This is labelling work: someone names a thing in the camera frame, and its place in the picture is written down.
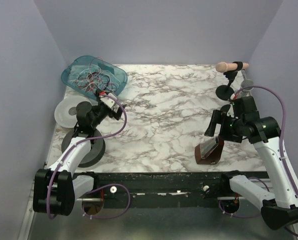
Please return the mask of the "brown wooden metronome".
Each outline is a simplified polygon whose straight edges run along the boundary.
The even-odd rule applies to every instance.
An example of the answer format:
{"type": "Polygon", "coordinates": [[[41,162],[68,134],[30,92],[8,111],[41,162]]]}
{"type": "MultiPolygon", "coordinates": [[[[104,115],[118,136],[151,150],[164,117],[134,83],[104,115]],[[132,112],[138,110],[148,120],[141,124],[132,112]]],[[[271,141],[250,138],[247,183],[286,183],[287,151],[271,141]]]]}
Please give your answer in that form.
{"type": "Polygon", "coordinates": [[[224,140],[219,137],[212,137],[194,149],[195,161],[198,165],[215,165],[220,159],[224,148],[224,140]]]}

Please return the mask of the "teal transparent plastic bin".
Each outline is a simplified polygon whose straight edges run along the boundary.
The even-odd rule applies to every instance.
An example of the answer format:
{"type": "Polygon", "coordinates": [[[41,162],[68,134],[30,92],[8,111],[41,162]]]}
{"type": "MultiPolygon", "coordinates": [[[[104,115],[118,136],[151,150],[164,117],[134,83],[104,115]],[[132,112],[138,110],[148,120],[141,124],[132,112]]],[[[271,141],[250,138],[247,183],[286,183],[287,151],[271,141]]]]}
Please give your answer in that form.
{"type": "Polygon", "coordinates": [[[93,100],[96,90],[110,91],[118,96],[128,82],[123,69],[91,55],[76,58],[60,78],[65,85],[93,100]]]}

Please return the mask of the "dark grey perforated spool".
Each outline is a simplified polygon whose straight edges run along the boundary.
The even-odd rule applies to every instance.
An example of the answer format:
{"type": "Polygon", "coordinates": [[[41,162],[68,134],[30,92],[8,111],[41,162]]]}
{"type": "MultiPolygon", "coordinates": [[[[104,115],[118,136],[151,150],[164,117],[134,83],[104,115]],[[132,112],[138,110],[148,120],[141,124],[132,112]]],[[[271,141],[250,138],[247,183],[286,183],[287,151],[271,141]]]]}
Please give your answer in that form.
{"type": "MultiPolygon", "coordinates": [[[[61,143],[61,152],[63,153],[69,146],[74,135],[74,129],[71,129],[63,138],[61,143]]],[[[82,159],[79,168],[89,168],[97,164],[103,157],[106,150],[106,143],[104,139],[92,140],[90,152],[82,159]]]]}

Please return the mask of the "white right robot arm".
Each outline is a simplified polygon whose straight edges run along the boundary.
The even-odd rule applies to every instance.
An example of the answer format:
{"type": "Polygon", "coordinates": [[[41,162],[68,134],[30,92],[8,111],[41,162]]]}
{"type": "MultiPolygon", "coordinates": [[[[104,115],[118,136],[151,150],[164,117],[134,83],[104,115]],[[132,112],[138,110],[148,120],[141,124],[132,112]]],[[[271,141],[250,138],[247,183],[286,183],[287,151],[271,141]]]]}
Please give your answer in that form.
{"type": "Polygon", "coordinates": [[[273,117],[260,117],[253,97],[234,99],[215,109],[204,135],[211,138],[213,146],[197,146],[197,161],[216,163],[225,141],[241,143],[247,138],[263,160],[273,187],[273,192],[268,192],[234,170],[221,176],[223,193],[237,193],[247,199],[272,230],[298,223],[298,178],[285,149],[283,131],[273,117]]]}

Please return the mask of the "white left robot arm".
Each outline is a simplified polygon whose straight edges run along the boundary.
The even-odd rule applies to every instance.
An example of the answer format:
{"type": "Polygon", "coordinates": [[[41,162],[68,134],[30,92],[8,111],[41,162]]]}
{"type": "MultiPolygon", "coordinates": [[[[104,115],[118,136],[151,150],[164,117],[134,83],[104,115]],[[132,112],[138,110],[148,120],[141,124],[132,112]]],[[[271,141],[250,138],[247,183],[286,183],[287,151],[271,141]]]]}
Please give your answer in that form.
{"type": "Polygon", "coordinates": [[[59,159],[47,169],[39,169],[34,176],[33,203],[36,213],[45,213],[50,219],[58,215],[68,216],[76,199],[91,192],[96,187],[95,178],[90,175],[74,177],[83,159],[96,145],[106,138],[122,132],[101,135],[97,127],[107,117],[119,120],[126,118],[125,106],[113,92],[97,90],[97,105],[82,101],[76,106],[77,122],[70,141],[59,159]]]}

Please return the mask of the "silver mesh microphone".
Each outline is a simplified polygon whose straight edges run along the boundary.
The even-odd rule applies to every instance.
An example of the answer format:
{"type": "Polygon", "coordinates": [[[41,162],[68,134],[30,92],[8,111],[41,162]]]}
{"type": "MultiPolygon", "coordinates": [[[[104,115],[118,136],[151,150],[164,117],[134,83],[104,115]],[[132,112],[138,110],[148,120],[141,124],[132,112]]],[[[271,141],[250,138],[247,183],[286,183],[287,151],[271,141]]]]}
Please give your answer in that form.
{"type": "Polygon", "coordinates": [[[234,96],[234,99],[247,97],[250,91],[253,89],[253,85],[254,82],[252,80],[244,79],[240,85],[242,90],[234,96]]]}

